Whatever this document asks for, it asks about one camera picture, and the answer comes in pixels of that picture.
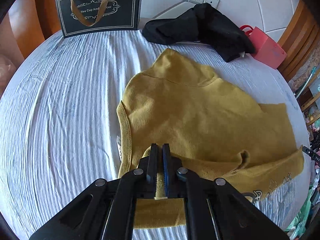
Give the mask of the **mustard yellow sweatshirt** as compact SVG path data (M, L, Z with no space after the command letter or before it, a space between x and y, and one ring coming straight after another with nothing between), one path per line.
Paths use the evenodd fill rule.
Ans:
M262 200L304 168L286 106L259 104L239 87L172 49L127 84L117 107L119 175L151 144L201 178L225 178L251 201Z

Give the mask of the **white striped bed sheet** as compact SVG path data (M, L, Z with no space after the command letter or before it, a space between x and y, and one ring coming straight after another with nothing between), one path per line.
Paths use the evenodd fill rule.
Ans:
M117 105L129 80L165 48L140 31L69 38L58 31L21 64L1 97L1 214L19 239L29 239L94 180L117 178ZM206 45L170 48L212 66L259 103L285 103L297 147L309 146L298 102L277 70L250 56L226 63ZM311 170L306 156L299 176L259 202L282 229L307 198Z

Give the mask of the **red paper gift bag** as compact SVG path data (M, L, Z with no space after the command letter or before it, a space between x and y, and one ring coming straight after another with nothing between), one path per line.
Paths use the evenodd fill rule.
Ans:
M277 69L287 57L284 49L258 27L242 25L240 29L247 35L255 47L252 57L257 61Z

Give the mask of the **black garment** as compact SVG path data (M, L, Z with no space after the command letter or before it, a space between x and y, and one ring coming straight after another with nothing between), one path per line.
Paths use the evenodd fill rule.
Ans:
M208 3L197 4L177 18L151 20L142 35L147 41L162 45L185 41L208 44L225 62L255 53L245 32Z

